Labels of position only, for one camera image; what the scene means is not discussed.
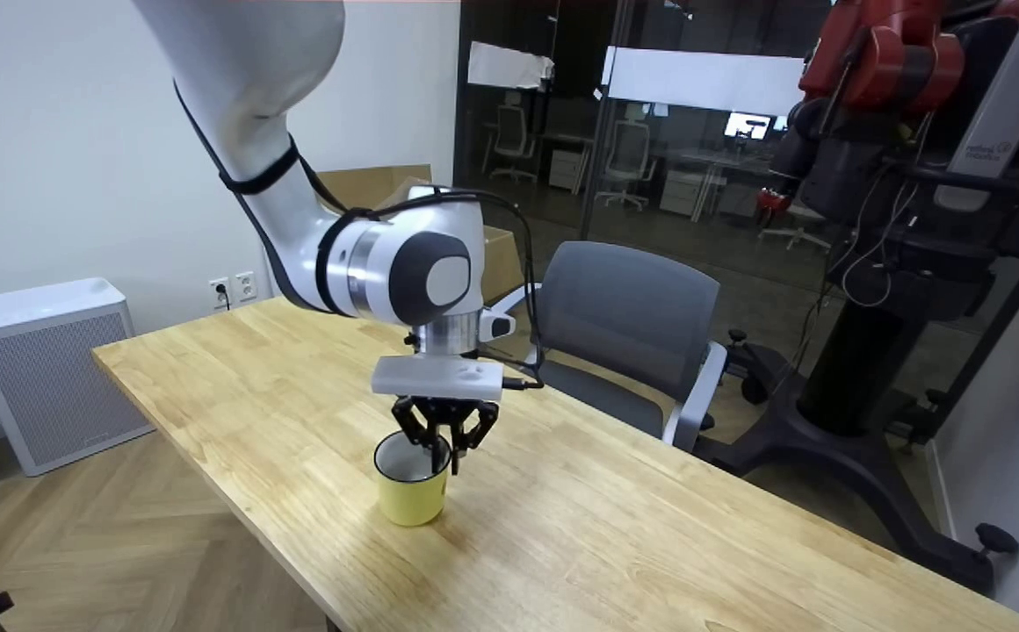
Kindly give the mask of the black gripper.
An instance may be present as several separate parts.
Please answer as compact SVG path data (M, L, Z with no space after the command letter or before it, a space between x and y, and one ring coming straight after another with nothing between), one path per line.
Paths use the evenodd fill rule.
M499 407L484 401L440 401L440 395L396 395L390 407L392 420L407 434L411 447L421 447L431 460L431 471L448 463L454 443L454 474L461 474L461 460L484 443L492 425L499 420Z

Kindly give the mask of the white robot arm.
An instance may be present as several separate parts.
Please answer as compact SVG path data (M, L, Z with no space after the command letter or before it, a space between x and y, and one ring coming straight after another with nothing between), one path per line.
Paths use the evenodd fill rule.
M277 292L313 312L399 323L411 355L372 368L399 430L455 463L499 416L502 368L484 336L484 208L426 188L390 208L339 200L288 130L334 70L345 0L133 0L171 65L177 100L249 216Z

